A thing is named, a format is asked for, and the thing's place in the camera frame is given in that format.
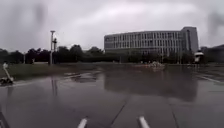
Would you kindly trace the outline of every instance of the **pole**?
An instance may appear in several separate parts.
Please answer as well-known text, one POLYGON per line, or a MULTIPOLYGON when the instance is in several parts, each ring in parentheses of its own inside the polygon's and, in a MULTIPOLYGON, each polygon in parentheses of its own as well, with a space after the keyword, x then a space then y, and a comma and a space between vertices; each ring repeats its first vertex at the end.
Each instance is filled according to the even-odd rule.
POLYGON ((52 51, 52 47, 53 47, 53 38, 54 38, 54 33, 55 33, 55 31, 54 30, 52 30, 51 31, 51 50, 50 50, 50 65, 52 65, 53 64, 53 59, 52 59, 52 54, 53 54, 53 51, 52 51))
POLYGON ((23 64, 26 64, 26 53, 23 54, 23 64))
POLYGON ((162 63, 163 63, 163 56, 164 56, 164 52, 163 52, 163 43, 162 43, 162 63))

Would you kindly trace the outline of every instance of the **white building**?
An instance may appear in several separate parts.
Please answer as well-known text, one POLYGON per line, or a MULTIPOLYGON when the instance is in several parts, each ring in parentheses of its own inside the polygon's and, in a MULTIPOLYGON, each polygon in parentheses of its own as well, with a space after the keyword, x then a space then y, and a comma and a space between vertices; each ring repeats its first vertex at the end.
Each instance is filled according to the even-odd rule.
POLYGON ((106 53, 140 52, 142 54, 171 52, 181 55, 183 52, 198 50, 197 28, 184 27, 180 31, 143 31, 106 35, 104 37, 106 53))

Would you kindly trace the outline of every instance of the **street lamp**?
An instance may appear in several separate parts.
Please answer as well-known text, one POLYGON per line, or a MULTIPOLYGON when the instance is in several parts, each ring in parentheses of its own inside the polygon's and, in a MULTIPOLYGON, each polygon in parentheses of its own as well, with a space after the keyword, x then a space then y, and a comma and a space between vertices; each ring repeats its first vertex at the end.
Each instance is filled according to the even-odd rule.
POLYGON ((23 64, 26 64, 26 53, 23 54, 23 64))
POLYGON ((52 54, 53 54, 53 51, 52 51, 52 47, 53 47, 53 38, 54 38, 54 33, 55 31, 54 30, 51 30, 51 53, 50 53, 50 65, 52 65, 52 54))

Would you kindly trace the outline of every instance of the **flat roof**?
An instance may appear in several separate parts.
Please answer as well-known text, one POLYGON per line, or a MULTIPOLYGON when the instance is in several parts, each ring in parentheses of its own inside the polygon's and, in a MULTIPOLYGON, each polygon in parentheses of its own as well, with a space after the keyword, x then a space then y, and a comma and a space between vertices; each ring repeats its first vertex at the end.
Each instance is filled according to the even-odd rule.
POLYGON ((106 36, 116 36, 116 35, 125 35, 125 34, 140 34, 140 33, 149 33, 149 32, 154 32, 154 33, 159 33, 159 32, 181 32, 180 30, 155 30, 155 31, 136 31, 136 32, 123 32, 123 33, 112 33, 112 34, 107 34, 106 36))

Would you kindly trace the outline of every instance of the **overcast sky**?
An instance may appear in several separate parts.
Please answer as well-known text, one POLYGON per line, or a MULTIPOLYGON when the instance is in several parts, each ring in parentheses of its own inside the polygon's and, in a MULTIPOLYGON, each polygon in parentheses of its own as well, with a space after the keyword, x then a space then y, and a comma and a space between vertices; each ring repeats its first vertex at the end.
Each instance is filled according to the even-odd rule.
POLYGON ((0 0, 0 47, 49 49, 59 45, 103 48, 106 34, 198 28, 200 46, 224 39, 223 0, 0 0))

